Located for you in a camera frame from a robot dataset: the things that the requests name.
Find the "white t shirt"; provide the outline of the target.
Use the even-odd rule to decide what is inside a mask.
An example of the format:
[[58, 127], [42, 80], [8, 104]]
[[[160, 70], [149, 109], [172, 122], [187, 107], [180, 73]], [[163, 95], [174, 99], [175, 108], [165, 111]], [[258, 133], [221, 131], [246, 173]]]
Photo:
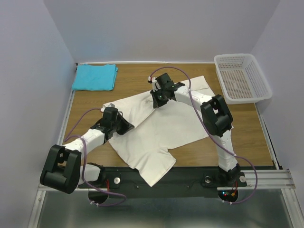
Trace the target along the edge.
[[169, 150], [206, 138], [193, 107], [170, 100], [160, 108], [153, 108], [150, 92], [103, 104], [114, 105], [134, 126], [124, 135], [115, 133], [110, 145], [132, 169], [137, 169], [152, 187], [175, 164]]

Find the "white plastic basket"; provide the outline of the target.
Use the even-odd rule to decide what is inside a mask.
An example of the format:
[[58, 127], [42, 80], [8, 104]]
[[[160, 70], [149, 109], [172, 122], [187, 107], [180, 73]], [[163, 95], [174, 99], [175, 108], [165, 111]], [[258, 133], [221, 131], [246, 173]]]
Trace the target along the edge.
[[272, 97], [265, 75], [252, 54], [216, 55], [214, 63], [227, 104], [257, 103]]

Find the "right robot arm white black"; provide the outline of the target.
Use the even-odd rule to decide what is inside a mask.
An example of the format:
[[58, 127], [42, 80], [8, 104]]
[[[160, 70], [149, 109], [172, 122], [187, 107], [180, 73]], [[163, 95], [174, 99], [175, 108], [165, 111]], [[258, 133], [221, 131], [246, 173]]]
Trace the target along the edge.
[[201, 94], [182, 82], [174, 83], [167, 73], [159, 77], [149, 76], [148, 82], [152, 84], [150, 93], [154, 108], [159, 108], [170, 100], [194, 108], [203, 128], [216, 145], [220, 183], [233, 183], [240, 173], [240, 167], [231, 140], [233, 117], [224, 98], [221, 95]]

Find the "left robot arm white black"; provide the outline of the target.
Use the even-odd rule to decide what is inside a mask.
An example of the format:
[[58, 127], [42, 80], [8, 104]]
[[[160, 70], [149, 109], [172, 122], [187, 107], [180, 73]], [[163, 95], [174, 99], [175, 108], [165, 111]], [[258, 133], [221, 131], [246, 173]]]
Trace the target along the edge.
[[124, 135], [131, 131], [134, 125], [129, 123], [123, 114], [115, 107], [106, 107], [103, 116], [82, 136], [65, 145], [53, 145], [45, 161], [40, 176], [40, 184], [70, 194], [79, 184], [86, 180], [95, 187], [105, 184], [105, 174], [96, 165], [87, 168], [81, 161], [88, 153], [104, 145], [114, 134]]

